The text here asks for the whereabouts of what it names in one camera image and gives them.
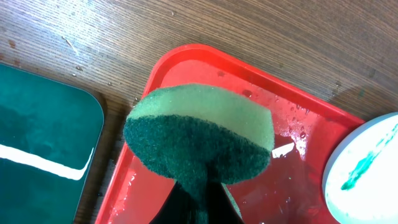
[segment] wooden table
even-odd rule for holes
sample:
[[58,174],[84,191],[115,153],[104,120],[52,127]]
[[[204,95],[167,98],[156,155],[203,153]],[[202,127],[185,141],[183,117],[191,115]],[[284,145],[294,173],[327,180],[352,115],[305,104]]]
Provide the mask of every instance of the wooden table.
[[363,119],[398,110],[398,2],[0,0],[0,61],[103,94],[104,133],[76,215],[93,221],[123,121],[156,61],[202,43]]

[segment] water droplet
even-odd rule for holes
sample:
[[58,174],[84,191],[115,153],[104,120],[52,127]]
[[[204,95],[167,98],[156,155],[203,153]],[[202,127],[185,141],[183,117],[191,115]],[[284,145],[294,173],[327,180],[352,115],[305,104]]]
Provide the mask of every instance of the water droplet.
[[243,91],[242,91],[242,94],[243,94],[244,96],[246,96],[246,97],[251,97],[252,92],[251,92],[250,90],[243,90]]

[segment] light green foam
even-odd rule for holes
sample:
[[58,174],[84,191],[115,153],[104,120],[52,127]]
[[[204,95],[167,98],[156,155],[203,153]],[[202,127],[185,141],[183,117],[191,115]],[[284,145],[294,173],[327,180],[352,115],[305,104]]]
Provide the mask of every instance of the light green foam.
[[233,92],[208,85],[190,84],[153,91],[127,118],[173,114],[216,123],[269,151],[274,147],[274,128],[268,109]]

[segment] green sponge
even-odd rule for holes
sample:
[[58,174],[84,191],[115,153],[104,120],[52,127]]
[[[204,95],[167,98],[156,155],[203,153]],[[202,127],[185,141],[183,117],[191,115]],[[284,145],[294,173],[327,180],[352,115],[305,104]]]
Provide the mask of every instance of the green sponge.
[[208,223],[209,182],[257,176],[274,147],[269,110],[207,85],[153,91],[127,117],[124,136],[149,170],[175,179],[192,197],[196,223]]

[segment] white lid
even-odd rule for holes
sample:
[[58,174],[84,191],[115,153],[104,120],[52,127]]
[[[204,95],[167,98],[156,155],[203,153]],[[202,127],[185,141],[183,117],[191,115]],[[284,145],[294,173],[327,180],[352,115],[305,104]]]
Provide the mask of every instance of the white lid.
[[349,134],[330,156],[322,188],[340,223],[398,223],[397,133],[398,113],[378,117]]

